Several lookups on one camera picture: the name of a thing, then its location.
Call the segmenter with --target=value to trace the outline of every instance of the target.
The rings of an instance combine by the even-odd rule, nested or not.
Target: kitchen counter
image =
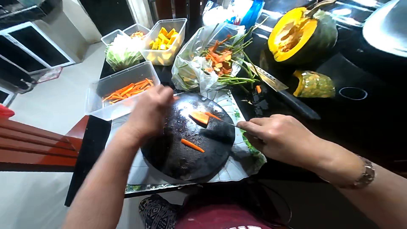
[[[200,22],[189,22],[185,41],[195,33]],[[402,106],[401,84],[392,72],[398,71],[405,59],[380,53],[369,46],[361,36],[360,28],[339,26],[339,36],[335,49],[321,62],[304,66],[304,70],[313,70],[329,76],[336,87],[334,98],[299,98],[316,111],[321,120],[308,120],[292,110],[266,84],[262,84],[262,93],[246,94],[239,87],[231,88],[232,94],[246,120],[255,117],[269,117],[272,114],[291,115],[300,120],[308,129],[321,138],[335,142],[366,157],[373,162],[395,172],[405,172],[407,156],[403,149],[401,135],[394,131],[401,126]],[[292,75],[295,68],[281,66],[273,61],[267,47],[269,33],[258,30],[252,35],[253,44],[245,49],[254,64],[259,65],[260,54],[264,51],[269,65],[268,72],[286,84],[288,92],[293,93],[298,79]],[[375,59],[372,53],[379,53]],[[163,85],[174,85],[171,81],[172,66],[154,66]],[[105,62],[101,78],[113,71]],[[102,152],[110,132],[110,122],[90,117],[83,145],[79,152],[77,165],[65,205],[69,206],[86,174],[92,168]],[[257,179],[282,179],[306,182],[322,182],[315,174],[304,169],[289,166],[271,159],[261,168]],[[174,190],[176,187],[155,191],[134,192],[126,197],[141,196],[156,192]]]

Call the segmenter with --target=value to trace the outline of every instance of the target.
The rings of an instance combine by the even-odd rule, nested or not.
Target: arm
[[[142,94],[86,177],[66,216],[64,229],[114,229],[119,222],[129,170],[144,139],[164,126],[173,90],[162,85]]]
[[[291,116],[239,122],[250,143],[267,157],[316,173],[335,186],[352,184],[364,173],[351,151],[323,140]],[[382,229],[407,228],[407,179],[374,164],[376,176],[361,189],[339,189]]]

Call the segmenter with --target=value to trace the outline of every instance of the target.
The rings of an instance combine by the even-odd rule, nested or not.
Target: clear plastic bag
[[[180,90],[197,90],[201,93],[223,88],[226,85],[219,83],[218,76],[213,71],[206,73],[203,69],[210,67],[210,62],[205,57],[200,57],[202,51],[215,44],[216,40],[222,41],[227,35],[234,36],[225,44],[232,45],[245,33],[244,26],[220,23],[201,27],[192,36],[192,38],[182,47],[175,58],[172,73],[172,81],[175,87]],[[239,53],[236,57],[243,59],[243,54]],[[235,76],[241,67],[232,64],[231,75]]]

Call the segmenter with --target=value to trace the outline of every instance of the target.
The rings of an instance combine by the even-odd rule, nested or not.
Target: round cutting board
[[[221,106],[199,94],[184,92],[178,97],[165,120],[163,132],[149,139],[141,152],[152,166],[175,179],[194,180],[217,173],[229,157],[235,129],[212,117],[206,126],[189,114],[207,111],[228,123],[233,123],[232,119]],[[182,144],[181,139],[205,152]]]

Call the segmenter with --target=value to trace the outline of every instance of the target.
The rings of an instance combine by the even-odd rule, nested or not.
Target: t-shirt
[[[236,204],[189,206],[175,229],[270,229],[265,222]]]

